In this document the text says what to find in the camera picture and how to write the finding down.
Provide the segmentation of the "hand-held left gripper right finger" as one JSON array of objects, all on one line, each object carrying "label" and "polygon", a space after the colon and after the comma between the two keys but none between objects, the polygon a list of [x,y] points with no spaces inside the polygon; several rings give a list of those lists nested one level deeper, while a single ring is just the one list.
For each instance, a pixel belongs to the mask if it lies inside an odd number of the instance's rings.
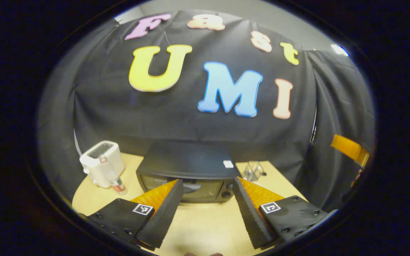
[{"label": "hand-held left gripper right finger", "polygon": [[233,193],[255,249],[290,244],[331,216],[300,196],[283,197],[241,177]]}]

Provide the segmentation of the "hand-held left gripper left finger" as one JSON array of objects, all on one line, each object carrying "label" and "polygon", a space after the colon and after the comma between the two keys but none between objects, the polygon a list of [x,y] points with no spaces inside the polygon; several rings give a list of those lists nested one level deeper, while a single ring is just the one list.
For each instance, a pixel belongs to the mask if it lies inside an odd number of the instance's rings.
[{"label": "hand-held left gripper left finger", "polygon": [[115,199],[86,220],[121,242],[154,251],[161,247],[183,194],[183,181],[175,179],[132,200]]}]

